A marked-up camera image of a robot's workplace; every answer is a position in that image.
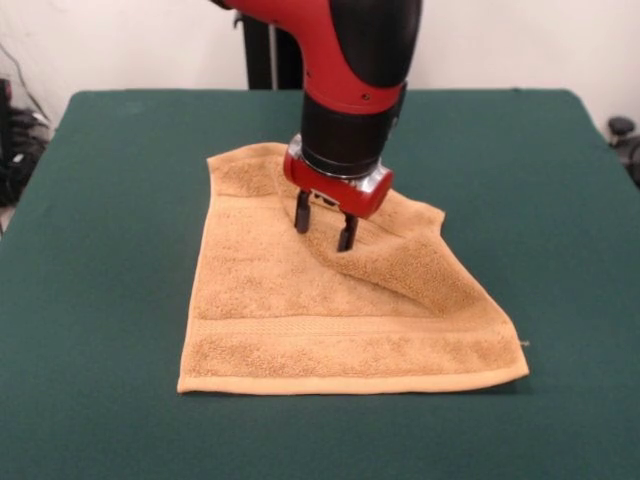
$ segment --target white wall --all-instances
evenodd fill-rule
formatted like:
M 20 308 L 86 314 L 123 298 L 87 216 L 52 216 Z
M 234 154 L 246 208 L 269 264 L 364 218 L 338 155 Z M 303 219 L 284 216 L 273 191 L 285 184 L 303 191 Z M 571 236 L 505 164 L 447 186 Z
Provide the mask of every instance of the white wall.
M 232 19 L 207 0 L 0 0 L 0 39 L 57 120 L 83 89 L 246 88 Z M 563 87 L 598 127 L 640 121 L 638 25 L 640 0 L 425 0 L 411 86 Z
M 78 90 L 246 88 L 232 23 L 207 0 L 0 0 L 0 40 L 56 122 Z
M 640 0 L 425 0 L 412 85 L 569 88 L 640 123 Z

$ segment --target black cable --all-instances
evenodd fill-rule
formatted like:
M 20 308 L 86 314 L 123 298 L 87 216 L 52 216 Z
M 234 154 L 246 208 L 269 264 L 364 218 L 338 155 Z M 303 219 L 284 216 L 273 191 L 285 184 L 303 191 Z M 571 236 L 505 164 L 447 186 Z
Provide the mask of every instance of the black cable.
M 38 102 L 38 100 L 36 100 L 36 98 L 29 91 L 29 87 L 27 87 L 27 82 L 24 79 L 24 75 L 22 73 L 22 67 L 20 66 L 20 62 L 18 62 L 16 57 L 14 57 L 11 54 L 11 52 L 9 52 L 9 50 L 7 50 L 7 47 L 5 47 L 2 44 L 2 42 L 0 42 L 0 51 L 2 51 L 2 53 L 4 53 L 5 56 L 11 61 L 11 63 L 13 63 L 13 65 L 16 67 L 16 71 L 18 72 L 18 79 L 20 80 L 20 83 L 22 84 L 22 87 L 24 88 L 24 91 L 27 93 L 27 97 L 29 97 L 29 100 L 31 100 L 31 103 L 33 103 L 33 105 L 38 109 L 40 114 L 49 122 L 50 121 L 49 117 L 44 112 L 44 109 L 42 108 L 42 105 L 40 105 L 40 102 Z

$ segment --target towel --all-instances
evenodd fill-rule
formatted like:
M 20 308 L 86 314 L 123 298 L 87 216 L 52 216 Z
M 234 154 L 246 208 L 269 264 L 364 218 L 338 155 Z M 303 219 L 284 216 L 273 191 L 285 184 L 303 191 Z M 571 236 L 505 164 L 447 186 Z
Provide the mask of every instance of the towel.
M 286 146 L 208 159 L 211 202 L 178 392 L 453 392 L 529 373 L 513 323 L 440 235 L 444 213 L 391 191 L 336 251 L 344 215 L 293 227 Z

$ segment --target green table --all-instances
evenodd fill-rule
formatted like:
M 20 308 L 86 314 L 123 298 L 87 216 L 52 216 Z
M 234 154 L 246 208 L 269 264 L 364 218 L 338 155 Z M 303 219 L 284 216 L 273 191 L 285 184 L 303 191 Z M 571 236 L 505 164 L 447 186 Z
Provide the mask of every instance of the green table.
M 385 162 L 443 208 L 531 376 L 482 392 L 175 393 L 205 157 L 296 92 L 75 96 L 0 242 L 0 478 L 640 476 L 640 199 L 575 96 L 411 92 Z

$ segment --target equipment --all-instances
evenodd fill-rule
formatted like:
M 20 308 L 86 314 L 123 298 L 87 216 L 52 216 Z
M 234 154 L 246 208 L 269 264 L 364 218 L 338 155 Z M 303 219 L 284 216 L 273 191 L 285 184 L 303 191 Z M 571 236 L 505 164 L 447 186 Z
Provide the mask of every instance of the equipment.
M 300 187 L 295 226 L 308 231 L 309 197 L 321 197 L 345 214 L 338 251 L 350 250 L 358 218 L 375 213 L 391 188 L 380 156 L 402 109 L 422 0 L 212 1 L 300 45 L 302 125 L 284 159 L 286 177 Z
M 48 145 L 46 120 L 11 99 L 11 83 L 0 78 L 0 207 L 18 203 Z
M 627 117 L 613 117 L 608 122 L 613 148 L 633 183 L 640 188 L 640 135 L 631 135 L 636 125 Z

